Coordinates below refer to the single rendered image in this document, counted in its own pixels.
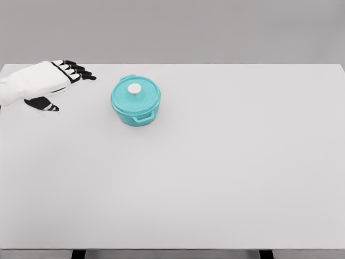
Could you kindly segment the teal pot lid white knob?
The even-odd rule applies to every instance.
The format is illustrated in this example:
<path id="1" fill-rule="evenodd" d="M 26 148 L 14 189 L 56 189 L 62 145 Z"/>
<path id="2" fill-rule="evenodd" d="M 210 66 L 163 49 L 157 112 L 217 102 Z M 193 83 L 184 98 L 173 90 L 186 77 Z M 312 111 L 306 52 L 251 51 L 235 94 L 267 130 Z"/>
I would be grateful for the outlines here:
<path id="1" fill-rule="evenodd" d="M 149 78 L 134 74 L 122 77 L 111 93 L 113 108 L 124 114 L 151 111 L 161 101 L 159 87 Z"/>

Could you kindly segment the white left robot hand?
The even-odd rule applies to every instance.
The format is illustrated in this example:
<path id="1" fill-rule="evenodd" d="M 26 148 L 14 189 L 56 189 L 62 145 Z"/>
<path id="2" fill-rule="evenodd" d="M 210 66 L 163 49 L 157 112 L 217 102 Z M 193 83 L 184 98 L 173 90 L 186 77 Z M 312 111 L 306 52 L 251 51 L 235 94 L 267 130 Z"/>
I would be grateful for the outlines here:
<path id="1" fill-rule="evenodd" d="M 92 72 L 71 60 L 43 61 L 7 77 L 16 87 L 17 100 L 22 99 L 30 107 L 50 112 L 58 112 L 59 107 L 51 103 L 48 95 L 64 91 L 81 80 L 96 80 Z"/>

